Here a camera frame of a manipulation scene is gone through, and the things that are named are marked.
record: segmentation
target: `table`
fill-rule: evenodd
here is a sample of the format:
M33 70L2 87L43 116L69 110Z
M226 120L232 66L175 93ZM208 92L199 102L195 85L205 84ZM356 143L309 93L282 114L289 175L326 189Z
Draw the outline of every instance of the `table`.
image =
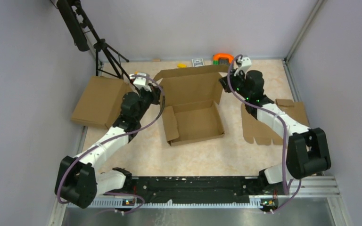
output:
M131 62L123 63L128 73L144 72L154 77L163 69L173 69L191 61ZM292 99L288 80L281 60L253 60L251 70L259 70L265 80L265 94L276 98ZM104 70L114 73L110 64ZM223 138L172 147L165 139L163 121L138 133L126 146L119 149L103 165L100 172L114 167L125 168L134 176L255 176L262 169L281 162L280 145L249 144L242 136L241 103L231 93L223 91L218 106L224 124ZM152 105L141 120L142 126L151 122L159 113L159 106ZM83 151L99 140L107 129L89 127Z

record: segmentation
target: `black tripod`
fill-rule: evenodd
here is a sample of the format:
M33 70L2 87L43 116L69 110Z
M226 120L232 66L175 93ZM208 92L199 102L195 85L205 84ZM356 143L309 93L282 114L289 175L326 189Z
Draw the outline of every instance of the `black tripod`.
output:
M127 72L124 70L124 68L121 66L121 61L120 58L124 59L126 62L129 62L129 60L127 58L125 58L123 55L121 55L119 52L117 52L113 47L111 47L109 44L106 43L105 39L101 39L98 34L96 33L91 21L88 19L87 15L85 14L84 10L81 7L81 3L79 0L74 1L74 5L77 8L75 10L75 12L79 15L82 16L83 20L82 23L80 23L80 26L82 28L86 28L88 27L90 30L87 32L91 32L92 35L94 36L94 38L96 39L97 43L95 43L95 45L93 45L93 47L95 48L95 72L96 72L96 76L98 76L99 71L110 74L112 76L115 76L119 79L123 79L123 75L125 75L128 80L131 82L130 77L128 76ZM118 60L116 60L116 58L112 55L112 53L109 51L112 50L113 52L115 52L118 55ZM103 51L103 53L105 54L107 60L109 61L110 65L112 65L114 71L116 72L115 74L109 73L109 72L105 72L102 69L99 69L99 52Z

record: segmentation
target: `gray wall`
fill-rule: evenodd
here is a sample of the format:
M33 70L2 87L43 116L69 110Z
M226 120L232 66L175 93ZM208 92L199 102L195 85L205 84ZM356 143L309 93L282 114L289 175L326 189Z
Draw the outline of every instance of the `gray wall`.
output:
M282 58L316 0L94 0L83 7L101 38L131 60Z
M69 121L93 60L48 0L0 0L0 226L46 225L61 159L82 127Z
M362 225L362 1L328 1L291 61L312 126L328 137L332 168Z

